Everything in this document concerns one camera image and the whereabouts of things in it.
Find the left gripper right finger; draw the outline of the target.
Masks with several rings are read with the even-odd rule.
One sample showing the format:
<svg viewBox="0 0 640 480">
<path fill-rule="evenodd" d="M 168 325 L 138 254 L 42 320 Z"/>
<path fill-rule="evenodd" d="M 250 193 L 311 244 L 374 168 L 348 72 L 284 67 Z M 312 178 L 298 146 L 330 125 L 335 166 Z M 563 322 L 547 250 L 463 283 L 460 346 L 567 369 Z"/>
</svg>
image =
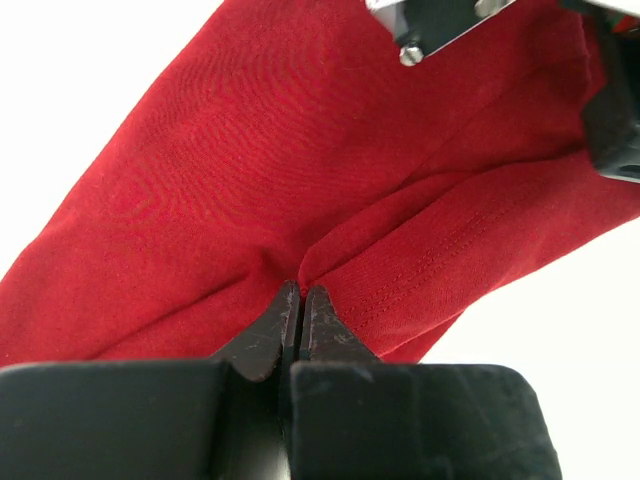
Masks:
<svg viewBox="0 0 640 480">
<path fill-rule="evenodd" d="M 290 368 L 295 479 L 558 479 L 537 396 L 499 365 L 388 364 L 321 287 Z"/>
</svg>

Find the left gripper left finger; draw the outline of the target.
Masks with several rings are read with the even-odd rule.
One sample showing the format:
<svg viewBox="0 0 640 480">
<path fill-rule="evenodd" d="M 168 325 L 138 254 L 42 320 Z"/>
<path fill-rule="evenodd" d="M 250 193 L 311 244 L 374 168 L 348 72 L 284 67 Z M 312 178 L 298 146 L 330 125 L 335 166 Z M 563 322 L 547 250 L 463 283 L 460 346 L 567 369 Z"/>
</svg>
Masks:
<svg viewBox="0 0 640 480">
<path fill-rule="evenodd" d="M 278 413 L 300 293 L 197 359 L 45 362 L 1 372 L 5 479 L 285 479 Z"/>
</svg>

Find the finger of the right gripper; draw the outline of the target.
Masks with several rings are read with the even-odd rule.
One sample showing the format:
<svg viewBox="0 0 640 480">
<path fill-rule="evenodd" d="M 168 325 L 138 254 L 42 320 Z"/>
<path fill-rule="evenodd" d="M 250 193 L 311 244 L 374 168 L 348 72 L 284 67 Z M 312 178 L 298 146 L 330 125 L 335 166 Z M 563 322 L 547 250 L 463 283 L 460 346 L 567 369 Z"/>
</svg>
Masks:
<svg viewBox="0 0 640 480">
<path fill-rule="evenodd" d="M 639 35 L 616 33 L 603 9 L 589 11 L 606 81 L 582 120 L 593 166 L 607 178 L 639 179 Z"/>
</svg>

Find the red t shirt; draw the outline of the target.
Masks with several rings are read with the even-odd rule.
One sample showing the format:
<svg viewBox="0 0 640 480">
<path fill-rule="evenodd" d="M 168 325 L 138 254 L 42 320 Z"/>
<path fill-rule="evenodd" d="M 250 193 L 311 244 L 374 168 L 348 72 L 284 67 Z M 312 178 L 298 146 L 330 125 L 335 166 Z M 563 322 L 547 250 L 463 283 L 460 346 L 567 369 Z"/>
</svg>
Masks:
<svg viewBox="0 0 640 480">
<path fill-rule="evenodd" d="M 200 357 L 281 285 L 416 362 L 639 214 L 591 166 L 592 25 L 519 1 L 419 65 L 359 1 L 227 1 L 1 282 L 1 362 Z"/>
</svg>

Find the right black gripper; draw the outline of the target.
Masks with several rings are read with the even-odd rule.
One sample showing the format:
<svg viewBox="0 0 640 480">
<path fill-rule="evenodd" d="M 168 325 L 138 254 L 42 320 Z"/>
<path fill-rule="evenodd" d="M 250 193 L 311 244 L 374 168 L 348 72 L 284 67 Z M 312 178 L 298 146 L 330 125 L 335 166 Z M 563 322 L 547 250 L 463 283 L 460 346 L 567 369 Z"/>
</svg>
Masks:
<svg viewBox="0 0 640 480">
<path fill-rule="evenodd" d="M 367 0 L 392 35 L 403 66 L 415 66 L 506 9 L 501 0 Z"/>
</svg>

